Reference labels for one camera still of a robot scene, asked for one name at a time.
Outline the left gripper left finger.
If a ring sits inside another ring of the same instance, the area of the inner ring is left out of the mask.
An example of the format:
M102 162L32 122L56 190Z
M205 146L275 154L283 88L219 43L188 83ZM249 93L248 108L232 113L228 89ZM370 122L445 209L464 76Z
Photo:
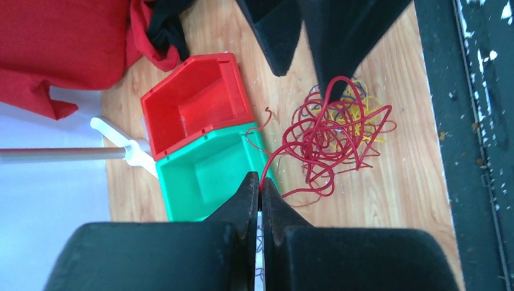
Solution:
M96 222L66 242L45 290L253 290L259 177L200 222Z

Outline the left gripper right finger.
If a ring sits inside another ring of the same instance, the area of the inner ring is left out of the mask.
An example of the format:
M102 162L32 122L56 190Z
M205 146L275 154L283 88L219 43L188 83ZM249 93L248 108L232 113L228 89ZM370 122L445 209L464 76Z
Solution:
M423 230L315 227L271 179L261 208L266 290L458 290L441 246Z

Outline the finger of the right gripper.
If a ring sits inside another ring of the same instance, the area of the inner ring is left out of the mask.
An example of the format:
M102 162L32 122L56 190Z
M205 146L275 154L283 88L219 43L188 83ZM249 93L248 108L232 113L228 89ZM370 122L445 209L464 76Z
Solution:
M410 0L300 1L316 77L324 98L337 101L346 84L331 90L337 76L352 77Z
M285 76L291 66L302 26L294 0L240 0L237 2L275 76Z

